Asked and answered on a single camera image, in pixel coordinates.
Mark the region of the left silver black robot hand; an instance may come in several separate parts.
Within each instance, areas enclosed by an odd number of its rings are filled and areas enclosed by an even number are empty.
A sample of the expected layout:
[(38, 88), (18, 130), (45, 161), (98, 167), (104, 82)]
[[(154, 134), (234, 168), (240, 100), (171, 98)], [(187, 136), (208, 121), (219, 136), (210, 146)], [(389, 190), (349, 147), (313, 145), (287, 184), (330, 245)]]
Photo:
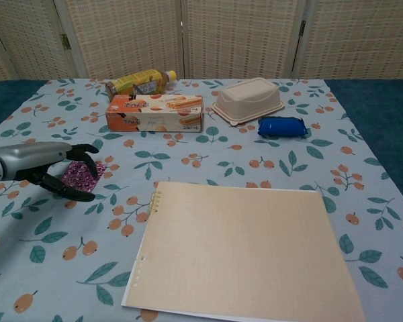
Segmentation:
[(0, 182), (23, 181), (38, 185), (47, 191), (72, 201), (90, 202), (95, 195), (67, 186), (48, 169), (65, 159), (83, 162), (92, 177), (99, 177), (96, 163), (90, 157), (99, 150), (91, 144), (70, 145), (63, 142), (35, 142), (0, 147)]

